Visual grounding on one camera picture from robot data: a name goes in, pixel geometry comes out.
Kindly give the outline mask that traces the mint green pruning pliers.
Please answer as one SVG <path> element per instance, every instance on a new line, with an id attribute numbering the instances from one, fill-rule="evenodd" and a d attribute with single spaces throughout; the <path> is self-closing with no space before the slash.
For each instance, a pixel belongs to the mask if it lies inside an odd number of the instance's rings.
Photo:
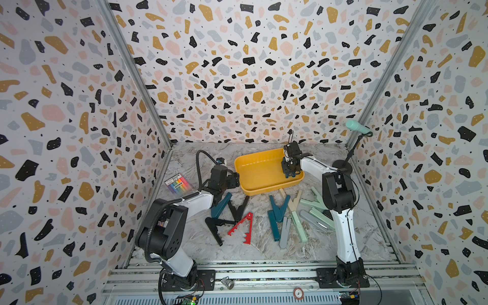
<path id="1" fill-rule="evenodd" d="M 306 234 L 306 231 L 304 230 L 302 223 L 300 221 L 300 218 L 297 214 L 296 211 L 291 212 L 291 217 L 292 217 L 292 222 L 296 228 L 297 234 L 301 240 L 302 243 L 308 242 L 308 236 Z"/>

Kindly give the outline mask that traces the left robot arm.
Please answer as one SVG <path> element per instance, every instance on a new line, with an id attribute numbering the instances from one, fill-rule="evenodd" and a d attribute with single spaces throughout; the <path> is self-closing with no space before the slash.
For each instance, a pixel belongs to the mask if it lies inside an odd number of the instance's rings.
<path id="1" fill-rule="evenodd" d="M 181 244 L 187 219 L 217 206 L 224 192 L 240 186 L 240 176 L 225 165 L 216 165 L 208 183 L 199 190 L 174 200 L 155 200 L 136 234 L 135 245 L 144 251 L 148 263 L 158 263 L 165 271 L 185 278 L 196 263 Z"/>

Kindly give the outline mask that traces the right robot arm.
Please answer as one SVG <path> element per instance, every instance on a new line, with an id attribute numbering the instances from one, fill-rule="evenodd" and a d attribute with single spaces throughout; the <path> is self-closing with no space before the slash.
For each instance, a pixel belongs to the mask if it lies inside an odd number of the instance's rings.
<path id="1" fill-rule="evenodd" d="M 322 183 L 322 201 L 332 215 L 338 241 L 338 264 L 361 264 L 353 226 L 353 209 L 358 195 L 357 185 L 351 178 L 349 159 L 352 154 L 327 165 L 312 154 L 302 152 L 296 141 L 286 144 L 283 152 L 282 170 L 286 178 L 305 172 Z"/>

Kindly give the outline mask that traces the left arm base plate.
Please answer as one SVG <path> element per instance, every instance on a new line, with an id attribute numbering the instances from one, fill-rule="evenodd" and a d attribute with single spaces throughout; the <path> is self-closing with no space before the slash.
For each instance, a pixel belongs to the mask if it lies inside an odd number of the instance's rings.
<path id="1" fill-rule="evenodd" d="M 158 290 L 160 292 L 191 292 L 213 291 L 216 282 L 216 271 L 192 269 L 188 276 L 179 277 L 170 274 L 167 270 L 160 272 Z"/>

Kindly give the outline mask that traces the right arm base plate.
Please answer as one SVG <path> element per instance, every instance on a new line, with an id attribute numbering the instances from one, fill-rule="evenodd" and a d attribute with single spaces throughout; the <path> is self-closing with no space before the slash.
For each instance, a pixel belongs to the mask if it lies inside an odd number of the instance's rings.
<path id="1" fill-rule="evenodd" d="M 340 265 L 336 268 L 316 269 L 316 281 L 320 288 L 369 288 L 364 267 L 357 264 Z"/>

